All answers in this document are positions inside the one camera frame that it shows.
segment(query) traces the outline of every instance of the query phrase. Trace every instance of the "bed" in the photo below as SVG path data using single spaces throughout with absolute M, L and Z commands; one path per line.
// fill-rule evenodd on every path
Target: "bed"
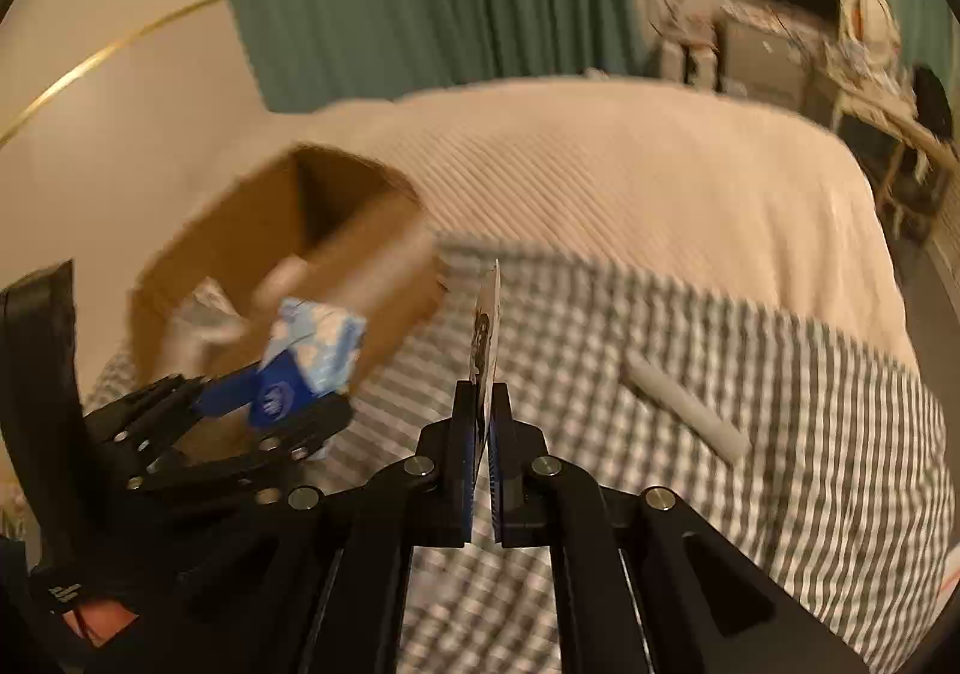
M 515 416 L 601 483 L 669 484 L 872 671 L 896 670 L 930 623 L 953 490 L 870 188 L 838 139 L 660 83 L 511 81 L 277 116 L 211 161 L 203 194 L 295 141 L 405 172 L 448 262 L 440 313 L 356 391 L 323 490 L 448 415 L 499 258 Z M 626 350 L 750 432 L 747 460 L 728 470 L 621 389 Z M 120 355 L 90 404 L 130 378 Z M 401 671 L 560 670 L 547 554 L 493 546 L 485 481 L 473 545 L 416 553 Z

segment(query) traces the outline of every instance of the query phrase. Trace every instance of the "gray checkered blanket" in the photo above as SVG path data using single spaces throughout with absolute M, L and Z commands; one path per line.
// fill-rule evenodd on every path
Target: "gray checkered blanket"
M 353 396 L 317 483 L 335 492 L 410 454 L 466 378 L 473 306 L 500 260 L 497 378 L 550 452 L 627 492 L 673 488 L 813 615 L 889 672 L 930 623 L 952 529 L 944 418 L 915 375 L 836 331 L 554 251 L 443 248 L 449 294 Z M 619 383 L 639 351 L 749 433 L 736 468 Z M 128 360 L 93 404 L 127 391 Z M 559 672 L 547 551 L 493 543 L 486 461 L 472 545 L 414 557 L 402 672 Z

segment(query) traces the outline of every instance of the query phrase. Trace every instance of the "black bag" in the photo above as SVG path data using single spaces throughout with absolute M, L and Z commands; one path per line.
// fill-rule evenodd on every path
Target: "black bag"
M 917 121 L 938 139 L 953 140 L 953 114 L 947 92 L 926 65 L 914 65 L 913 91 L 917 96 Z

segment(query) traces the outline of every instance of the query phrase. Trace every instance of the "gold rim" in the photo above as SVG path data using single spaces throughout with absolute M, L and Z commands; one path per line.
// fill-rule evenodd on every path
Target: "gold rim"
M 193 14 L 194 11 L 200 11 L 202 8 L 207 6 L 212 6 L 215 3 L 219 3 L 222 0 L 198 0 L 196 3 L 191 3 L 188 6 L 184 6 L 181 9 L 172 11 L 171 14 L 166 14 L 162 16 L 157 21 L 151 22 L 146 27 L 141 27 L 136 33 L 131 33 L 131 35 L 126 35 L 126 37 L 120 38 L 120 40 L 114 40 L 113 43 L 109 46 L 104 46 L 96 54 L 87 57 L 83 62 L 81 62 L 73 70 L 65 73 L 58 78 L 54 83 L 52 83 L 48 88 L 43 91 L 40 96 L 37 97 L 37 100 L 30 103 L 22 112 L 19 112 L 16 115 L 16 118 L 13 119 L 13 124 L 8 127 L 8 129 L 3 133 L 3 136 L 0 136 L 0 149 L 10 143 L 10 140 L 17 134 L 17 131 L 20 130 L 32 115 L 37 113 L 42 107 L 46 106 L 51 100 L 53 100 L 61 91 L 70 86 L 71 83 L 77 81 L 77 79 L 82 78 L 88 74 L 93 68 L 97 67 L 101 62 L 104 62 L 110 55 L 118 52 L 120 49 L 125 46 L 130 45 L 136 40 L 143 38 L 144 35 L 150 35 L 154 30 L 160 30 L 161 27 L 165 27 L 171 22 L 175 22 L 178 19 L 183 19 L 184 16 L 189 16 Z

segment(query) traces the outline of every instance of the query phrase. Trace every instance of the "white bottle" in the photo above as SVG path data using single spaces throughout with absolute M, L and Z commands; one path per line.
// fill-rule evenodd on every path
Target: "white bottle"
M 690 83 L 698 89 L 713 91 L 717 81 L 717 55 L 709 46 L 699 46 L 691 49 L 693 57 L 693 75 Z
M 661 78 L 668 82 L 683 83 L 683 46 L 672 40 L 661 40 Z

